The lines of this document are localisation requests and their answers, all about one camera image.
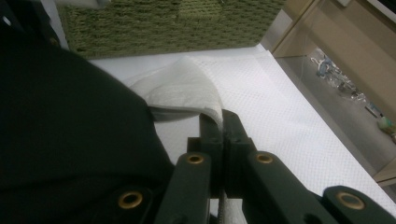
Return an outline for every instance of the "brass insert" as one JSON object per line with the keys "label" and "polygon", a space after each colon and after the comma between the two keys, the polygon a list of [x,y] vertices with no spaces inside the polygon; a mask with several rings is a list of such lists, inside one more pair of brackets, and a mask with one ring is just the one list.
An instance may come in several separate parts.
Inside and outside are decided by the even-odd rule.
{"label": "brass insert", "polygon": [[187,158],[187,161],[192,164],[199,164],[204,161],[204,157],[200,155],[192,155]]}
{"label": "brass insert", "polygon": [[346,193],[346,192],[339,192],[336,195],[337,200],[345,207],[361,210],[365,207],[364,202],[357,196]]}
{"label": "brass insert", "polygon": [[143,201],[143,195],[138,191],[128,191],[119,197],[119,207],[131,209],[137,207]]}
{"label": "brass insert", "polygon": [[265,164],[271,163],[274,160],[271,156],[265,154],[258,154],[256,159],[257,161]]}

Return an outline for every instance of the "green woven panel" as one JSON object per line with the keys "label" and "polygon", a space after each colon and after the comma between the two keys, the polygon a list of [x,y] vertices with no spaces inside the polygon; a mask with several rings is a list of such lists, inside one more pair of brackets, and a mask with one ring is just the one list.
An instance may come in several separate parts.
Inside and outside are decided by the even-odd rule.
{"label": "green woven panel", "polygon": [[257,45],[285,0],[112,0],[60,7],[69,48],[86,58]]}

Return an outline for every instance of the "white textured mat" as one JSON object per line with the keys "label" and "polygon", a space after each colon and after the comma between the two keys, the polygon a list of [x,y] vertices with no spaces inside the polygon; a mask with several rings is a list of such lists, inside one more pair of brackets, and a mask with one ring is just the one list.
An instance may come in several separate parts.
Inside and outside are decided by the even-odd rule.
{"label": "white textured mat", "polygon": [[[395,203],[353,158],[268,52],[257,48],[241,49],[241,56],[235,56],[238,49],[228,52],[232,52],[233,57],[218,57],[224,54],[216,53],[217,57],[192,58],[218,89],[224,108],[239,115],[258,150],[276,154],[308,189],[318,195],[330,186],[352,187],[396,216]],[[194,54],[209,55],[205,52]],[[182,55],[185,54],[170,55],[168,64]],[[114,74],[112,69],[116,70],[106,67],[107,62],[94,63],[110,74]],[[125,79],[127,74],[137,75],[120,70],[119,78]],[[198,136],[198,118],[157,123],[156,129],[175,162],[186,152],[187,137]]]}

